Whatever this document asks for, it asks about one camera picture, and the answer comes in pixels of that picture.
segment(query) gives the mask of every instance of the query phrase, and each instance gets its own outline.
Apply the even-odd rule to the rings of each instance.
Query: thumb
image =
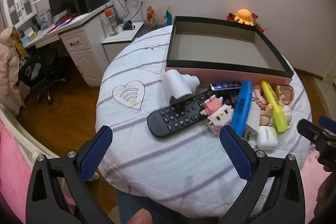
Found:
[[[135,213],[127,224],[153,224],[152,215],[149,211],[141,209]]]

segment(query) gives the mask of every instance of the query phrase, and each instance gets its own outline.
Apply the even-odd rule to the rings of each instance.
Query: pink blanket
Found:
[[[0,121],[0,192],[23,223],[26,223],[26,198],[31,173],[16,140]]]
[[[330,175],[330,173],[323,170],[323,165],[317,162],[318,156],[319,152],[316,151],[315,145],[312,145],[308,151],[307,160],[301,170],[304,198],[306,202],[305,223],[309,223],[313,219],[319,187]]]

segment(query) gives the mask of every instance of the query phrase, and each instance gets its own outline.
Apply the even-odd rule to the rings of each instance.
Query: white bedsheet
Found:
[[[171,26],[138,38],[107,68],[97,103],[96,131],[110,126],[113,141],[99,170],[117,189],[147,196],[187,217],[221,217],[246,181],[239,178],[219,138],[205,122],[167,139],[154,138],[147,127],[147,116],[167,106],[162,74],[170,32]],[[142,103],[131,108],[122,97],[114,98],[113,90],[124,88],[121,85],[137,87],[136,100]],[[311,121],[311,110],[296,73],[291,85],[295,91],[291,128],[279,135],[278,148],[267,154],[285,157],[292,153],[302,168],[310,142],[298,134],[296,125],[302,118]]]

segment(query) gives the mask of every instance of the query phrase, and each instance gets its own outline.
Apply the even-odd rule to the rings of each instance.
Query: drawer handle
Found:
[[[74,45],[76,45],[78,43],[79,43],[79,41],[77,41],[75,44],[70,43],[70,46],[74,46]]]

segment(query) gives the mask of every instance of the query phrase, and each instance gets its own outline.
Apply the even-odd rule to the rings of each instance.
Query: heart pattern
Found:
[[[126,85],[116,86],[112,95],[119,104],[140,111],[145,96],[145,86],[140,81],[132,81]]]

